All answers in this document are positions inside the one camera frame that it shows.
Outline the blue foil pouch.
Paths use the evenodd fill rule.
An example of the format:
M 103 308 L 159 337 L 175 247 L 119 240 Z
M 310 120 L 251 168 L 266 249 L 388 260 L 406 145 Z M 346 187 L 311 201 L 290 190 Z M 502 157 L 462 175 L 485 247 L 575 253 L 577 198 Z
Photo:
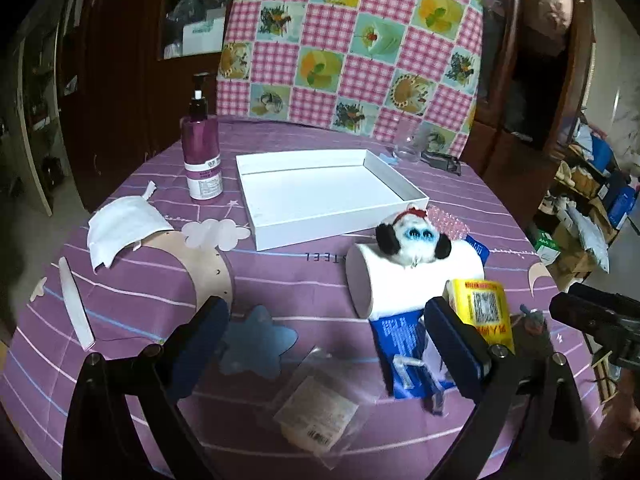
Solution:
M 474 237 L 472 237 L 470 234 L 468 234 L 465 237 L 465 241 L 467 243 L 469 243 L 474 248 L 475 252 L 480 257 L 480 261 L 483 264 L 486 264 L 486 262 L 487 262 L 487 260 L 488 260 L 488 258 L 490 256 L 489 249 L 483 243 L 479 242 Z
M 423 312 L 402 312 L 369 323 L 390 396 L 422 399 L 432 414 L 442 416 L 445 393 L 456 384 L 428 336 Z

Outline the panda plush toy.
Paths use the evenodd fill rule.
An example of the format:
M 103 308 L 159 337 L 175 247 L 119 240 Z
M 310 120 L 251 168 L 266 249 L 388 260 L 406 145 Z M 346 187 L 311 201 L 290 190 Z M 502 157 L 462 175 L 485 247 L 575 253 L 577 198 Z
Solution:
M 450 256 L 451 240 L 439 232 L 426 209 L 410 207 L 375 228 L 378 250 L 400 266 L 418 266 Z

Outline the white shallow cardboard box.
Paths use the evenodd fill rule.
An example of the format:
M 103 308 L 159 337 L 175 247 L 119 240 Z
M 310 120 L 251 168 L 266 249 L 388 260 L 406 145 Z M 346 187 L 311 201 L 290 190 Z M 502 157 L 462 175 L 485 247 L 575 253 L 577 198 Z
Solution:
M 258 252 L 372 229 L 428 196 L 363 148 L 235 157 Z

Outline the clear plastic zip bag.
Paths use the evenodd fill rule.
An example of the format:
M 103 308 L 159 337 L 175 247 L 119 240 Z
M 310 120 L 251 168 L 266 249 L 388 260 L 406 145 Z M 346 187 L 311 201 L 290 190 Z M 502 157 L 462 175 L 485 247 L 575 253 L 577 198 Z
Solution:
M 333 469 L 386 393 L 384 380 L 314 347 L 260 413 L 265 428 Z

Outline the pink checkered patchwork cover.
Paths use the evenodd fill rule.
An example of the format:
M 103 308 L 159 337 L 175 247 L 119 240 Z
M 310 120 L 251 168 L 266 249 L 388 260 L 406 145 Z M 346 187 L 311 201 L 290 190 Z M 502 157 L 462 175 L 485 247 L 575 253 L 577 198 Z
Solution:
M 459 156 L 482 39 L 480 0 L 232 0 L 216 110 Z

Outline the white flat strip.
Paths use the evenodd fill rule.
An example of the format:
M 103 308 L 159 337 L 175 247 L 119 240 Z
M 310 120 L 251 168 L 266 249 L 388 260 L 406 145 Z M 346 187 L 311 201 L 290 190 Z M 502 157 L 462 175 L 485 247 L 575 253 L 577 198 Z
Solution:
M 93 335 L 78 287 L 65 257 L 58 259 L 58 274 L 60 274 L 63 302 L 70 324 L 73 326 L 82 350 L 88 351 L 96 344 L 96 337 Z

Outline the yellow tissue packet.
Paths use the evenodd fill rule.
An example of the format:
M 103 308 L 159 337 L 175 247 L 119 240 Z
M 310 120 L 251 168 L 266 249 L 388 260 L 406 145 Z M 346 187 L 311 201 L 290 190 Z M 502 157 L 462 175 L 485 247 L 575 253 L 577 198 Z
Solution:
M 451 280 L 445 298 L 460 320 L 472 325 L 488 344 L 502 344 L 515 352 L 510 310 L 500 283 Z

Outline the clear drinking glass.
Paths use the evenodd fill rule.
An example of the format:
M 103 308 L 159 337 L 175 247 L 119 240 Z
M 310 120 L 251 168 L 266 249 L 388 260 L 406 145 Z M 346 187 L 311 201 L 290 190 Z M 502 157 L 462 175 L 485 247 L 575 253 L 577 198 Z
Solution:
M 428 125 L 410 117 L 401 117 L 395 127 L 393 155 L 406 162 L 418 162 L 426 149 Z

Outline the purple pump lotion bottle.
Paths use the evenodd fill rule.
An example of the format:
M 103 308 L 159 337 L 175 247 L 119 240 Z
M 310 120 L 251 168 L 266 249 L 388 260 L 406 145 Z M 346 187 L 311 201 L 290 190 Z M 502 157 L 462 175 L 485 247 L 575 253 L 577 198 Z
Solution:
M 208 101 L 203 91 L 209 76 L 210 73 L 193 76 L 189 113 L 180 122 L 186 185 L 192 200 L 198 202 L 213 200 L 224 190 L 218 120 L 208 114 Z

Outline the black plastic clip tool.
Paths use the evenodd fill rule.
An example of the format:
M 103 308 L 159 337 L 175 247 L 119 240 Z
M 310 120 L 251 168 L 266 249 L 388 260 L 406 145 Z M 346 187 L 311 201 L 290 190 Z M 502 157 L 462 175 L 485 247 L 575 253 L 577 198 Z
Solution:
M 457 157 L 436 152 L 423 151 L 420 159 L 434 169 L 461 176 L 461 162 Z

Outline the purple striped tablecloth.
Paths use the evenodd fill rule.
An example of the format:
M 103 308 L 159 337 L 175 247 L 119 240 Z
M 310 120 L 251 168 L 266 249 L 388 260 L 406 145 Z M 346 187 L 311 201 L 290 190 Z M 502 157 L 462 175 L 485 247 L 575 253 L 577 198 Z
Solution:
M 121 196 L 156 184 L 153 205 L 175 228 L 190 221 L 229 218 L 245 224 L 235 159 L 239 154 L 365 148 L 381 145 L 362 136 L 314 128 L 227 122 L 220 128 L 224 194 L 213 203 L 190 199 L 179 145 L 132 170 L 118 188 Z M 433 205 L 462 220 L 474 240 L 489 250 L 486 275 L 503 284 L 512 309 L 546 310 L 556 293 L 552 278 L 531 281 L 538 258 L 503 204 L 470 168 L 450 176 L 417 162 L 399 171 L 425 192 Z M 42 291 L 24 307 L 1 375 L 1 402 L 40 456 L 61 466 L 68 407 L 84 352 L 74 335 L 63 299 L 58 258 L 70 264 L 96 350 L 110 359 L 134 356 L 149 342 L 168 336 L 194 311 L 195 290 L 180 262 L 151 247 L 125 252 L 108 269 L 93 269 L 88 230 L 76 229 L 47 258 Z M 358 318 L 346 285 L 344 259 L 352 245 L 367 243 L 363 231 L 260 252 L 241 240 L 226 255 L 234 281 L 234 318 L 264 306 L 273 321 L 296 331 L 285 353 L 289 375 L 313 348 L 351 362 L 363 376 L 381 375 L 372 330 Z M 228 479 L 423 479 L 439 462 L 472 410 L 457 391 L 446 395 L 445 413 L 430 414 L 418 400 L 383 399 L 334 468 L 326 468 L 288 444 L 259 420 L 282 389 L 282 380 L 253 373 L 221 375 L 211 367 L 180 408 L 194 434 Z

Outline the dark wooden cabinet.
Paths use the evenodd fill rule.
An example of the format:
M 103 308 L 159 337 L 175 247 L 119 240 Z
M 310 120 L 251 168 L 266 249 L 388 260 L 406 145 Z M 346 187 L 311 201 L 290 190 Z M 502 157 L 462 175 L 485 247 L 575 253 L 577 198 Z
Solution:
M 582 112 L 591 0 L 480 0 L 475 117 L 462 159 L 521 228 L 566 159 Z

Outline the pink sparkly cloth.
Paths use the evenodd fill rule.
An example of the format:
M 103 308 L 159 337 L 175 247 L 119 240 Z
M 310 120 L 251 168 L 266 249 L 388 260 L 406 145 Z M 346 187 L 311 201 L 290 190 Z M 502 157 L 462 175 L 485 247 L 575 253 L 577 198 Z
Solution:
M 469 235 L 470 228 L 452 214 L 432 205 L 426 208 L 426 213 L 435 229 L 446 234 L 450 240 L 465 240 Z

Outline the white face mask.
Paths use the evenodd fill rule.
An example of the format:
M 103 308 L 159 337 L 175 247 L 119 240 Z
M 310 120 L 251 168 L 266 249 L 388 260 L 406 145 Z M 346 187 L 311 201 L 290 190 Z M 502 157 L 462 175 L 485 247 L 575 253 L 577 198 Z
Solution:
M 142 195 L 116 198 L 89 219 L 87 247 L 92 270 L 109 269 L 115 257 L 128 246 L 140 246 L 142 240 L 174 228 L 149 203 L 157 186 L 150 181 Z

